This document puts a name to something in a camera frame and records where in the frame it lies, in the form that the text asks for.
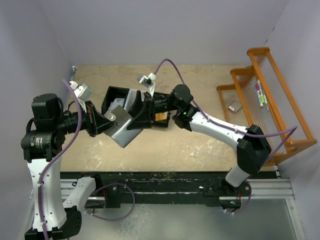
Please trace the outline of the grey card holder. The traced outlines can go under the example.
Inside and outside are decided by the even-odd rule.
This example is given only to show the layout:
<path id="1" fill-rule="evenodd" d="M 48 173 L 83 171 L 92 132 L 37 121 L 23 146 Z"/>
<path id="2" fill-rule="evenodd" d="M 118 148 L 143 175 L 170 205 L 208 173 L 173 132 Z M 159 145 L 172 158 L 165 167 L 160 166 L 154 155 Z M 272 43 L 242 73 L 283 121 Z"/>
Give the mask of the grey card holder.
<path id="1" fill-rule="evenodd" d="M 103 133 L 113 139 L 121 148 L 125 148 L 143 131 L 142 129 L 127 129 L 133 118 L 120 105 L 112 111 L 107 111 L 104 116 L 113 123 L 113 126 Z"/>

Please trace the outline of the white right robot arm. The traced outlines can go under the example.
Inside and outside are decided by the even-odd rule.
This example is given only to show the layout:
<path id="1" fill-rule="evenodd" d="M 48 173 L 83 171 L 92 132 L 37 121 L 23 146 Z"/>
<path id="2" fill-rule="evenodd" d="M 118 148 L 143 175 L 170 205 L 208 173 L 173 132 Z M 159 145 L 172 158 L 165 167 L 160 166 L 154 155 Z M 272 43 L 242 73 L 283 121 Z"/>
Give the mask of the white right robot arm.
<path id="1" fill-rule="evenodd" d="M 156 114 L 175 111 L 174 123 L 181 129 L 201 133 L 223 142 L 236 150 L 237 162 L 226 174 L 222 190 L 235 195 L 248 177 L 257 174 L 265 164 L 271 146 L 257 125 L 250 127 L 232 125 L 214 118 L 191 104 L 193 96 L 185 84 L 178 84 L 171 93 L 154 93 L 137 90 L 125 104 L 133 118 L 128 129 L 149 129 Z"/>

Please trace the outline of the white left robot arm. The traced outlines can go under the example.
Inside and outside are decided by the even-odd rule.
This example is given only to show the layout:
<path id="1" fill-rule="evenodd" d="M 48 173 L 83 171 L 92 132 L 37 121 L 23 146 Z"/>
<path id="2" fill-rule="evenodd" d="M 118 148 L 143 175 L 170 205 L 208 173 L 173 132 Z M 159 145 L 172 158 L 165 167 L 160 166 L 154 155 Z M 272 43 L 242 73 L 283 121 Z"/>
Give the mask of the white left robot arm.
<path id="1" fill-rule="evenodd" d="M 98 174 L 80 177 L 66 200 L 62 200 L 61 156 L 65 136 L 77 137 L 81 130 L 95 137 L 115 124 L 97 111 L 87 100 L 76 112 L 64 111 L 60 97 L 54 93 L 36 96 L 31 104 L 33 118 L 21 140 L 23 157 L 32 178 L 34 218 L 25 233 L 26 240 L 68 240 L 82 225 L 88 197 L 103 191 Z"/>

